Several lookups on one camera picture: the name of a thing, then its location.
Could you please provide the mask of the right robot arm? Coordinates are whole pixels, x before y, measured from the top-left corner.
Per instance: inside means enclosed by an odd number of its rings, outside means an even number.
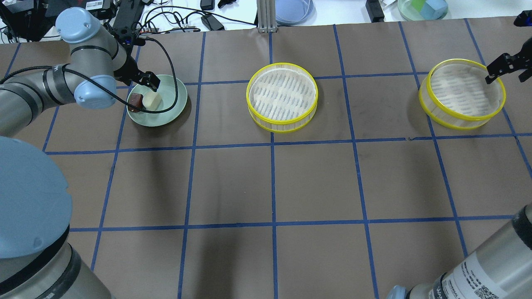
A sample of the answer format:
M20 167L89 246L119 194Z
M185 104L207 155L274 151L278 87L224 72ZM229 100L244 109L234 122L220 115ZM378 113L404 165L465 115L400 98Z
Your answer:
M531 40L515 54L501 54L488 66L447 59L423 80L419 102L429 117L454 130L473 130L502 110L507 99L500 79L521 70L531 77ZM473 250L454 269L429 284L394 286L389 299L530 299L532 278L531 205Z

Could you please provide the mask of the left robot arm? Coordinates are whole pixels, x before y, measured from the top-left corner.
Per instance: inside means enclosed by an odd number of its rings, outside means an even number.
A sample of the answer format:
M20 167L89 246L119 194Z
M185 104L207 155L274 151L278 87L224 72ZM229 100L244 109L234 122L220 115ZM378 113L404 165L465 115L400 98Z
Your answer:
M2 299L112 299L110 290L68 242L73 210L68 182L41 149L15 139L45 110L76 103L105 109L117 82L157 91L160 80L86 9L56 19L71 62L15 71L1 80Z

